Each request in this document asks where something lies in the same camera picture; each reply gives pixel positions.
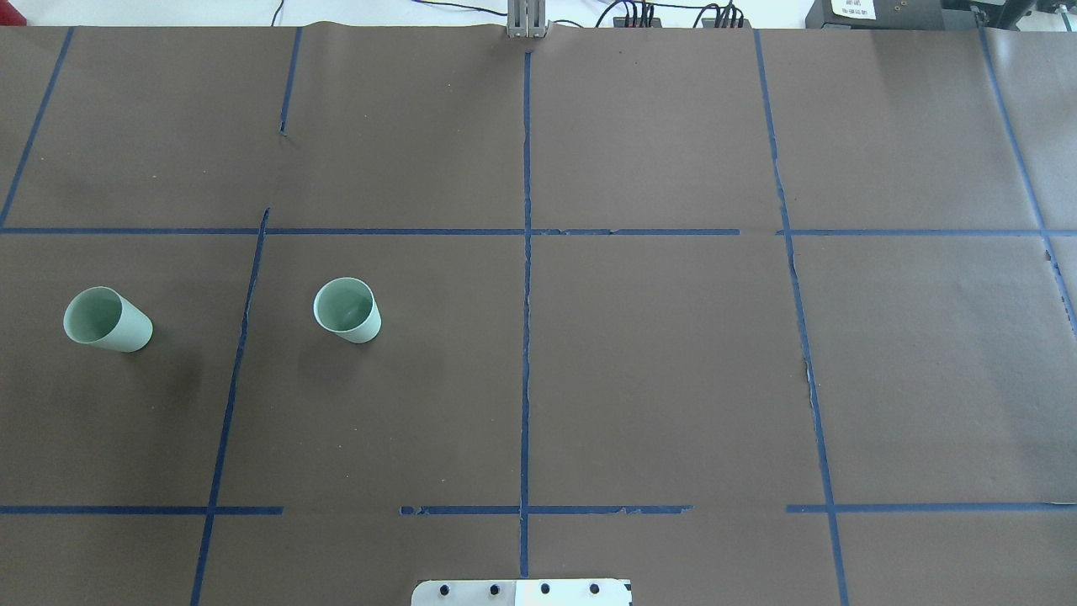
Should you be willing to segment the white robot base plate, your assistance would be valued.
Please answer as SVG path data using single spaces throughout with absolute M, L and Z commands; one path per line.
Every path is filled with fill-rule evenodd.
M 411 605 L 632 605 L 629 580 L 546 578 L 426 580 L 415 587 Z

